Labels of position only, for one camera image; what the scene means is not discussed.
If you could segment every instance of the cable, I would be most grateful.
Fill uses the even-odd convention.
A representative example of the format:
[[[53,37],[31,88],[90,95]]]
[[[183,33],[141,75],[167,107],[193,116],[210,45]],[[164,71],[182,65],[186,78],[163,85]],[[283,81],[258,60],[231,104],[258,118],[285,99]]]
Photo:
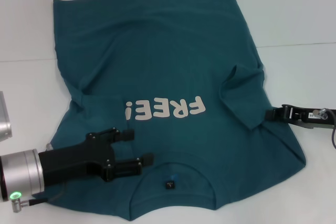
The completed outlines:
[[[332,119],[333,119],[333,122],[334,122],[334,128],[332,129],[332,134],[331,134],[331,142],[332,142],[332,145],[334,146],[334,148],[336,149],[336,144],[335,144],[335,139],[334,139],[335,131],[336,131],[336,115],[334,114],[334,112],[332,110],[326,109],[326,111],[328,111],[329,114],[332,115]]]

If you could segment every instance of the white table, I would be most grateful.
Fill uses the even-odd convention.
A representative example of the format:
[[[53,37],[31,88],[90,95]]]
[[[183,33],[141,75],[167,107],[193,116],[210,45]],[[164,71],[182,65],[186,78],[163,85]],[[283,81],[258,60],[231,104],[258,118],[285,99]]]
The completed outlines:
[[[237,0],[266,67],[274,106],[289,103],[336,109],[336,0]],[[0,0],[0,90],[13,138],[0,155],[37,148],[52,138],[70,101],[53,50],[52,0]],[[297,44],[317,44],[284,46]],[[292,127],[307,167],[287,181],[217,211],[169,207],[134,223],[336,223],[336,150],[331,130]],[[0,223],[127,223],[118,217],[48,204],[12,213],[0,204]]]

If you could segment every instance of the teal t-shirt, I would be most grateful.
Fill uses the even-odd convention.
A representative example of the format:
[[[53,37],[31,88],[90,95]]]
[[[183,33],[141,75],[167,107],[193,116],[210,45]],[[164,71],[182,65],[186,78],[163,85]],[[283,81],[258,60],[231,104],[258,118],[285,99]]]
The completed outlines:
[[[154,164],[110,183],[70,181],[53,204],[128,220],[218,209],[305,166],[290,127],[264,121],[263,65],[236,0],[54,0],[54,21],[72,97],[54,148],[135,129],[134,141],[113,144],[117,159],[153,153]]]

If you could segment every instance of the green indicator light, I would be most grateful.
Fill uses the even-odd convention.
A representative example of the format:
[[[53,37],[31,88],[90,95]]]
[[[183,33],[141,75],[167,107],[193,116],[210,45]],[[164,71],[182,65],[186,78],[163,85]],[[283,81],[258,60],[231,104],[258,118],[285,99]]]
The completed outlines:
[[[20,193],[19,191],[15,191],[10,195],[10,199],[18,199],[22,196],[22,193]]]

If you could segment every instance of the white lettering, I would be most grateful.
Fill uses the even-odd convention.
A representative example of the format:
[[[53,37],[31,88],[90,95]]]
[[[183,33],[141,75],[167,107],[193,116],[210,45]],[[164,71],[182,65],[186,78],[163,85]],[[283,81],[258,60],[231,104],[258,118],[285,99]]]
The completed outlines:
[[[189,103],[190,108],[198,108],[195,110],[190,110],[191,115],[196,115],[205,111],[205,106],[202,102],[201,97],[195,97],[196,102]]]
[[[125,116],[126,116],[126,120],[129,120],[131,119],[131,114],[132,114],[132,109],[129,107],[132,106],[132,102],[127,102],[126,106],[127,108],[125,109]]]
[[[140,100],[135,103],[136,105],[143,105],[143,107],[136,108],[135,111],[138,113],[145,113],[145,115],[136,115],[136,120],[148,120],[152,118],[151,107],[148,100]]]
[[[153,116],[158,118],[167,118],[170,116],[169,112],[169,100],[167,98],[154,98],[155,102],[161,102],[161,104],[154,105],[156,110],[162,110],[162,112],[155,111]]]
[[[180,103],[181,105],[179,105],[175,101],[170,101],[170,104],[175,107],[173,114],[176,118],[184,118],[188,115],[187,103],[185,102],[184,99],[181,99]]]

